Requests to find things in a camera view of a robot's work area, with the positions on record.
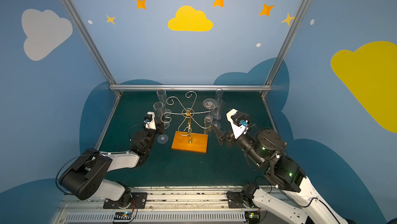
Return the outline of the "clear flute glass front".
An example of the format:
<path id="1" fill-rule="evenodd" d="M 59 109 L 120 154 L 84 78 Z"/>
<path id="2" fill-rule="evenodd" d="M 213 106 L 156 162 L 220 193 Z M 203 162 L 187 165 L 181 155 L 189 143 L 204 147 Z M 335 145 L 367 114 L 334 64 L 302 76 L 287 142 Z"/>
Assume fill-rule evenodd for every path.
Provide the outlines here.
<path id="1" fill-rule="evenodd" d="M 217 101 L 218 105 L 214 110 L 214 112 L 212 113 L 212 116 L 215 120 L 221 119 L 221 112 L 224 105 L 224 101 L 222 100 L 222 98 L 223 98 L 223 89 L 217 89 L 215 100 Z"/>

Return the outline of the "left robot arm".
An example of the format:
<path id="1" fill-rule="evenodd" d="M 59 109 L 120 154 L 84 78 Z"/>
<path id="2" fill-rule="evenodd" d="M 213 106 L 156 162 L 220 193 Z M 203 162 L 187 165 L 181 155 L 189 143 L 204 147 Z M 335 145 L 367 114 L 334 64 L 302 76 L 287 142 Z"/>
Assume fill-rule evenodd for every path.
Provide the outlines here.
<path id="1" fill-rule="evenodd" d="M 143 124 L 143 129 L 131 138 L 129 151 L 104 153 L 87 149 L 75 158 L 56 182 L 79 200 L 92 197 L 103 198 L 104 208 L 134 208 L 135 200 L 131 189 L 122 183 L 105 178 L 110 171 L 142 166 L 148 159 L 157 135 L 164 133 L 164 125 Z"/>

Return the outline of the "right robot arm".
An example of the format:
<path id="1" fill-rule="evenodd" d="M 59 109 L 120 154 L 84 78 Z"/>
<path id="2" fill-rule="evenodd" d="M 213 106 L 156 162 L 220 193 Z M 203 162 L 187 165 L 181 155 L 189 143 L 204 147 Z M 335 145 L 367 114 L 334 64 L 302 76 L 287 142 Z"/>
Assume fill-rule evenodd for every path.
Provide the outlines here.
<path id="1" fill-rule="evenodd" d="M 244 156 L 263 169 L 264 177 L 289 203 L 273 197 L 255 183 L 248 183 L 240 193 L 245 204 L 266 210 L 289 224 L 352 224 L 340 216 L 315 189 L 306 172 L 285 153 L 286 142 L 272 129 L 263 129 L 254 137 L 241 125 L 237 133 L 224 134 L 212 127 L 220 144 L 237 145 Z"/>

